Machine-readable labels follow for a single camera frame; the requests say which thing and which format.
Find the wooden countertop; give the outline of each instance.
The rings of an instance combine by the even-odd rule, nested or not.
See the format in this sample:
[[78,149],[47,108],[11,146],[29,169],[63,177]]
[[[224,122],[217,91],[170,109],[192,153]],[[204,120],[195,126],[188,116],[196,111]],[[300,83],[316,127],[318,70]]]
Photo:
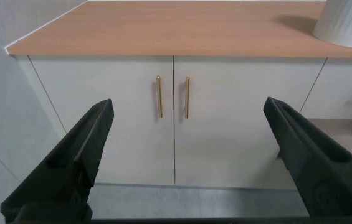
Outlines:
[[86,2],[7,48],[13,55],[351,57],[312,36],[323,2]]

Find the kitchen cabinet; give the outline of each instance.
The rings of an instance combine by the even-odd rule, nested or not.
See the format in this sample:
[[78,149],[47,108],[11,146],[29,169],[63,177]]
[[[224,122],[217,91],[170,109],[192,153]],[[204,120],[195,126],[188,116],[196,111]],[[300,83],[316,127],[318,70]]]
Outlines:
[[352,119],[352,59],[329,58],[326,61],[302,115],[317,119]]
[[174,184],[172,57],[30,58],[66,131],[92,105],[112,99],[115,119],[97,183]]
[[300,111],[324,61],[175,57],[176,185],[294,188],[263,105],[271,96]]

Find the floor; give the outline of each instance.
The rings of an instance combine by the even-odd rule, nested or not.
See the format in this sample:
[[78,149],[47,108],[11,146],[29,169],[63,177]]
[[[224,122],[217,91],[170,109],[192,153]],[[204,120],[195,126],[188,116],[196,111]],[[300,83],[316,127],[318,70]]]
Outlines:
[[190,189],[96,184],[93,218],[308,216],[296,190]]

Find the cabinet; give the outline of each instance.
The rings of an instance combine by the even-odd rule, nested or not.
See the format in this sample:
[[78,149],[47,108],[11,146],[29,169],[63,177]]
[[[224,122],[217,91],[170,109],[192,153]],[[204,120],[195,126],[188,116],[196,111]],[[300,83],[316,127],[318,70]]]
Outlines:
[[276,160],[279,148],[263,105],[271,96],[300,111],[324,61],[175,57],[176,184],[294,188],[282,161]]
[[[174,184],[172,57],[31,57],[64,128],[95,103],[115,108],[96,182]],[[156,76],[161,76],[163,117]]]
[[30,58],[66,131],[93,104],[112,99],[115,119],[96,182],[295,188],[262,109],[271,96],[299,111],[324,58]]
[[352,59],[329,58],[302,109],[318,119],[352,119]]

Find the white vase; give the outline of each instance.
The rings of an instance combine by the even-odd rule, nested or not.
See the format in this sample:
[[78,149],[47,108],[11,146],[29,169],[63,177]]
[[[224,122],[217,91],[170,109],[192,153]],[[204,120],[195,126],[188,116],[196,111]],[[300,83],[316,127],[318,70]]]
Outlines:
[[352,47],[352,0],[327,0],[313,35],[332,44]]

